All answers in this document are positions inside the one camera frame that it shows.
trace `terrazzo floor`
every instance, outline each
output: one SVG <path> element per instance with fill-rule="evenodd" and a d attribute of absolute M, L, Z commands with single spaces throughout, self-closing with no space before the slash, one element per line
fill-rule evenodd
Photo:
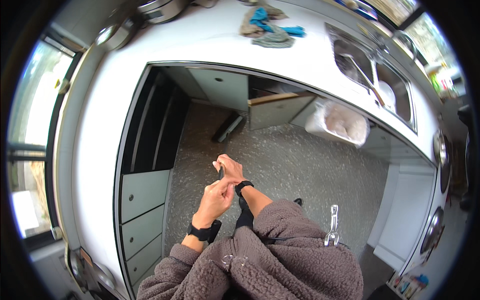
<path fill-rule="evenodd" d="M 205 185 L 217 179 L 212 161 L 224 145 L 211 138 L 229 114 L 223 108 L 190 106 L 173 169 L 166 255 L 185 236 Z M 360 257 L 382 200 L 388 164 L 289 124 L 255 131 L 245 124 L 232 134 L 227 153 L 243 164 L 244 176 L 272 200 L 302 198 L 305 215 L 325 231 L 330 226 L 330 206 L 337 204 L 340 242 Z M 234 199 L 220 217 L 217 238 L 231 235 L 239 215 Z"/>

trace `faucet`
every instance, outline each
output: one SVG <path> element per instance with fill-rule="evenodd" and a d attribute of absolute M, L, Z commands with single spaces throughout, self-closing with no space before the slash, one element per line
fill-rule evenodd
<path fill-rule="evenodd" d="M 412 64 L 415 63 L 415 60 L 417 59 L 417 55 L 418 55 L 418 50 L 412 38 L 406 32 L 401 30 L 395 30 L 391 38 L 385 39 L 378 32 L 375 32 L 374 34 L 372 34 L 367 29 L 365 29 L 365 27 L 363 27 L 362 25 L 357 24 L 357 26 L 372 42 L 374 42 L 377 45 L 377 48 L 374 49 L 371 53 L 371 57 L 375 62 L 383 63 L 383 60 L 385 59 L 383 56 L 383 52 L 388 53 L 387 45 L 389 43 L 393 43 L 395 38 L 403 38 L 410 43 L 410 51 L 412 51 L 412 54 L 413 54 Z"/>

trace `black smartwatch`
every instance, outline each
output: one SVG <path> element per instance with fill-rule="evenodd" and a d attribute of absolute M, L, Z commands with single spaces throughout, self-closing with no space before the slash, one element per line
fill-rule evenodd
<path fill-rule="evenodd" d="M 237 184 L 237 185 L 235 186 L 235 192 L 237 193 L 237 196 L 238 196 L 238 197 L 242 197 L 242 195 L 241 195 L 241 189 L 243 189 L 243 188 L 246 187 L 246 186 L 252 186 L 252 187 L 253 187 L 254 185 L 253 185 L 253 183 L 251 183 L 250 181 L 244 180 L 244 181 L 240 182 L 239 184 Z"/>
<path fill-rule="evenodd" d="M 213 241 L 215 240 L 215 237 L 218 234 L 221 226 L 222 222 L 220 222 L 219 220 L 215 220 L 213 221 L 210 228 L 197 229 L 190 222 L 190 225 L 188 225 L 187 234 L 198 237 L 198 240 L 200 241 L 207 240 L 210 244 L 213 243 Z"/>

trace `window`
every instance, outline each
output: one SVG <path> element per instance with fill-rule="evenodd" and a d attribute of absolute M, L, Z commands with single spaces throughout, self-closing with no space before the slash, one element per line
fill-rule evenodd
<path fill-rule="evenodd" d="M 452 48 L 426 12 L 407 27 L 405 32 L 411 36 L 427 63 L 445 62 L 449 67 L 457 65 Z"/>
<path fill-rule="evenodd" d="M 402 24 L 418 7 L 416 0 L 367 0 L 394 24 Z"/>
<path fill-rule="evenodd" d="M 53 200 L 53 137 L 63 95 L 81 53 L 49 36 L 39 40 L 19 79 L 8 126 L 7 171 L 19 235 L 28 248 L 53 241 L 58 226 Z"/>
<path fill-rule="evenodd" d="M 62 80 L 72 57 L 39 41 L 13 99 L 9 142 L 47 145 L 57 82 Z"/>

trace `kitchen counter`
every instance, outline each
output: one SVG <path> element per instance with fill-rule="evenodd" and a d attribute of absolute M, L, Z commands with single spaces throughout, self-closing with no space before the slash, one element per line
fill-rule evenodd
<path fill-rule="evenodd" d="M 373 95 L 344 76 L 335 65 L 334 54 L 325 23 L 351 32 L 341 23 L 311 10 L 279 1 L 269 3 L 282 9 L 289 19 L 274 21 L 280 26 L 305 28 L 304 38 L 295 38 L 292 48 L 272 49 L 252 45 L 251 39 L 238 35 L 245 12 L 250 9 L 235 0 L 222 0 L 211 9 L 189 7 L 179 19 L 147 27 L 124 48 L 108 53 L 97 69 L 87 93 L 75 137 L 72 166 L 72 190 L 77 205 L 77 226 L 96 227 L 90 209 L 112 207 L 117 154 L 120 138 L 132 97 L 146 64 L 161 61 L 199 61 L 229 64 L 278 74 L 311 85 L 333 95 L 339 101 L 370 115 L 371 119 L 390 128 L 400 139 L 411 144 L 430 161 L 434 161 L 432 137 L 438 128 L 435 110 L 419 85 L 411 80 L 412 98 L 416 106 L 418 134 L 388 111 L 378 107 Z M 356 38 L 365 38 L 352 32 Z M 105 219 L 113 220 L 105 211 Z M 85 238 L 84 243 L 101 242 L 103 249 L 94 250 L 123 284 L 118 258 L 108 240 Z M 119 292 L 125 297 L 124 287 Z"/>

